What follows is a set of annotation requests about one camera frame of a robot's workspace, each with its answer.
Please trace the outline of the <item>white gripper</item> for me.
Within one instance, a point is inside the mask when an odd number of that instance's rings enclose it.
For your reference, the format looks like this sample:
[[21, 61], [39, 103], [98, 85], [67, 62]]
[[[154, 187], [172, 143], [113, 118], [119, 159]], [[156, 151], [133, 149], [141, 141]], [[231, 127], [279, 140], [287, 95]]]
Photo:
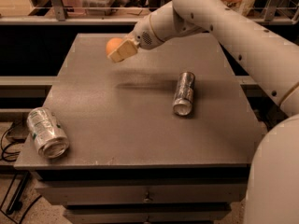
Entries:
[[147, 15], [138, 21], [128, 37], [123, 38], [117, 53], [107, 55], [113, 63], [119, 63], [136, 55], [138, 48], [155, 49], [163, 44], [163, 41], [158, 38], [153, 30], [151, 15]]

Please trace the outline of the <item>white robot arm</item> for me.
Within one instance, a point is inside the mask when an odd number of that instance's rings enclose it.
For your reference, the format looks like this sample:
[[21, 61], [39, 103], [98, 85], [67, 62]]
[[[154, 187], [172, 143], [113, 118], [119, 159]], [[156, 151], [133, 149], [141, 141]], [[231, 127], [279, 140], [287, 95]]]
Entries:
[[174, 37], [210, 32], [287, 114], [261, 141], [250, 167], [244, 224], [299, 224], [299, 46], [221, 0], [171, 0], [123, 38], [107, 42], [117, 63]]

